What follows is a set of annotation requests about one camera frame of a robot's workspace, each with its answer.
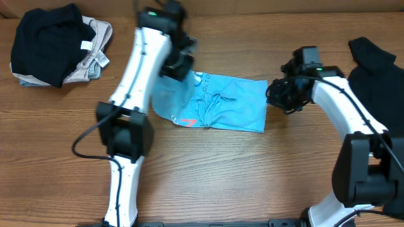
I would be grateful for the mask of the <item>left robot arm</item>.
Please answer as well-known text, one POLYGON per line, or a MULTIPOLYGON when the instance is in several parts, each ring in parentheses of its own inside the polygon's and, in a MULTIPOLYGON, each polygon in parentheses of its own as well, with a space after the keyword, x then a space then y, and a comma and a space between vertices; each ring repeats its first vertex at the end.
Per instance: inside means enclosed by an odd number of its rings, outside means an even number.
POLYGON ((124 75, 108 102, 96 107, 102 144, 111 167, 109 208, 102 226, 135 226, 140 170, 153 141, 148 106, 158 77, 183 81, 197 41, 183 29, 187 17, 179 1, 138 13, 135 40, 124 75))

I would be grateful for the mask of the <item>light blue t-shirt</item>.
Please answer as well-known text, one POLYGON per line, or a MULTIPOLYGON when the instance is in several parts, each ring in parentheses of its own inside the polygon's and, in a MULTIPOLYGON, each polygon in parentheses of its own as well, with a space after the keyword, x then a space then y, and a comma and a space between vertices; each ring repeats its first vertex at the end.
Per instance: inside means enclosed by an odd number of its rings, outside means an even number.
POLYGON ((189 71, 184 81, 157 79, 151 96, 153 111, 183 127, 212 127, 264 132, 265 80, 189 71))

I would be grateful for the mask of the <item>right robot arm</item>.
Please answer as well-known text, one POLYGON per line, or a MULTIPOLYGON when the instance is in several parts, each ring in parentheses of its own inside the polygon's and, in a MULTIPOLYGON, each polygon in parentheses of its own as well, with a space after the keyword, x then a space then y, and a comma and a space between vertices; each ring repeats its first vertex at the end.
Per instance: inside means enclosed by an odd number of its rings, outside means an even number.
POLYGON ((324 66, 315 46, 295 50, 284 74, 266 90, 268 104, 285 115, 309 103, 321 107, 343 144, 332 173, 333 190, 297 219, 269 226, 355 226, 363 213, 403 219, 403 138, 392 136, 361 104, 336 66, 324 66))

